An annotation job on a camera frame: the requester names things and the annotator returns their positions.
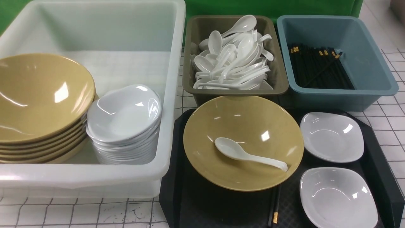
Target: white plastic container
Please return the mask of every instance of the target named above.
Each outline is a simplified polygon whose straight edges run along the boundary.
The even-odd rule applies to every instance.
[[[68,164],[1,164],[0,196],[151,198],[169,166],[183,0],[35,0],[0,37],[0,58],[61,54],[93,75],[97,94],[131,84],[155,90],[163,112],[155,159],[100,165],[88,143]]]

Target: plastic tub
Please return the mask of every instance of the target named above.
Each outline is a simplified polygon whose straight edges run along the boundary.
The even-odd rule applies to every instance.
[[[277,19],[281,49],[296,107],[363,111],[381,96],[392,96],[398,84],[364,23],[354,17],[298,15]],[[355,90],[303,88],[296,84],[288,45],[333,47]]]
[[[184,29],[182,0],[35,0],[0,37],[0,58],[67,56],[93,75],[98,95],[145,84],[163,101],[158,149],[145,165],[100,165],[91,143],[68,164],[2,164],[0,196],[151,198],[172,146]]]
[[[190,18],[187,23],[184,47],[183,62],[183,88],[185,91],[194,95],[197,105],[219,97],[219,96],[261,96],[270,99],[276,95],[285,93],[288,90],[288,80],[284,62],[281,55],[277,34],[274,25],[267,17],[256,16],[256,29],[262,35],[270,34],[272,40],[264,42],[264,48],[274,55],[274,61],[268,62],[270,67],[267,82],[274,90],[208,90],[194,89],[196,68],[192,63],[192,55],[200,53],[198,44],[208,38],[214,30],[225,32],[230,29],[242,16],[195,16]]]

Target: black chopsticks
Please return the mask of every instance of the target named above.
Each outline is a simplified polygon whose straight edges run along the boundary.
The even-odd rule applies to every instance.
[[[294,43],[289,49],[297,85],[303,88],[354,89],[341,63],[343,51]]]
[[[279,205],[280,205],[281,184],[273,187],[270,198],[270,213],[267,226],[275,228],[279,219]]]

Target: black tray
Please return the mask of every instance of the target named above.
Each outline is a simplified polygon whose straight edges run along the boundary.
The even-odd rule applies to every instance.
[[[159,201],[170,228],[266,228],[271,189],[227,190],[203,178],[189,163],[183,148],[183,132],[193,111],[186,111],[176,120],[170,167],[160,189]],[[287,111],[299,123],[306,113],[314,110]],[[305,151],[297,171],[282,183],[277,227],[315,227],[301,205],[300,178],[310,168],[332,166],[354,170],[366,180],[379,213],[376,228],[399,228],[405,202],[373,130],[348,113],[328,112],[348,116],[360,125],[364,155],[356,162],[338,164],[320,160]]]

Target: spoon handle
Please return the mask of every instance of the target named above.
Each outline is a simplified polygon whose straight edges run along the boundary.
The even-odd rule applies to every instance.
[[[249,159],[252,160],[252,161],[258,162],[258,163],[262,163],[262,164],[277,167],[277,168],[281,169],[284,172],[286,172],[288,170],[288,166],[287,166],[287,164],[285,162],[279,161],[279,160],[276,160],[276,159],[267,158],[267,157],[260,157],[260,156],[255,156],[255,155],[250,155]]]

